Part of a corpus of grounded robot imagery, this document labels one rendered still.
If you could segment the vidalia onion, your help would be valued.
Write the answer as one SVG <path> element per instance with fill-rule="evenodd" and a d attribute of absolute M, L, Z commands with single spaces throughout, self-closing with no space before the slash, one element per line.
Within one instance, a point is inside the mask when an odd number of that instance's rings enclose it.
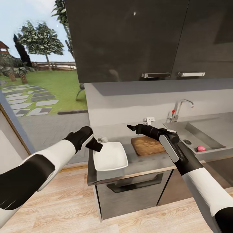
<path fill-rule="evenodd" d="M 198 147 L 197 147 L 197 151 L 198 151 L 198 152 L 202 152 L 202 151 L 206 151 L 206 149 L 205 149 L 205 147 L 198 146 Z"/>

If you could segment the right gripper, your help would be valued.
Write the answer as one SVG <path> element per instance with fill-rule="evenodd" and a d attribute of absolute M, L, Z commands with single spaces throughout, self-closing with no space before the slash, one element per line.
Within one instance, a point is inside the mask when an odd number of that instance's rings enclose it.
<path fill-rule="evenodd" d="M 127 125 L 127 127 L 131 129 L 132 131 L 136 131 L 136 134 L 144 134 L 148 137 L 150 137 L 150 133 L 152 129 L 155 128 L 150 125 L 142 125 L 142 124 L 139 124 L 136 126 Z"/>

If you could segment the bowl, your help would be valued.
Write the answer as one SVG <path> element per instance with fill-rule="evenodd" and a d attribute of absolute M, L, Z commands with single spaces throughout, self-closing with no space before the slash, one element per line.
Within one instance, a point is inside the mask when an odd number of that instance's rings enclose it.
<path fill-rule="evenodd" d="M 124 147 L 120 142 L 101 143 L 100 152 L 94 150 L 94 165 L 97 171 L 113 171 L 128 166 Z"/>

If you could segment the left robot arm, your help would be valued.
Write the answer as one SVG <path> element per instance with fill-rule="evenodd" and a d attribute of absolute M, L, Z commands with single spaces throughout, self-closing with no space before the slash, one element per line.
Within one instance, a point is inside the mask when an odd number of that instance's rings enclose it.
<path fill-rule="evenodd" d="M 0 175 L 0 229 L 37 191 L 42 191 L 83 147 L 100 152 L 108 139 L 85 126 Z"/>

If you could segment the cutting board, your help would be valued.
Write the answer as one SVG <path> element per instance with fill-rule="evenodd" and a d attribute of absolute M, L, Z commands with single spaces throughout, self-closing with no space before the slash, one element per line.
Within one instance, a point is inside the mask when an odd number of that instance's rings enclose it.
<path fill-rule="evenodd" d="M 148 136 L 132 138 L 131 142 L 138 156 L 166 152 L 159 141 Z"/>

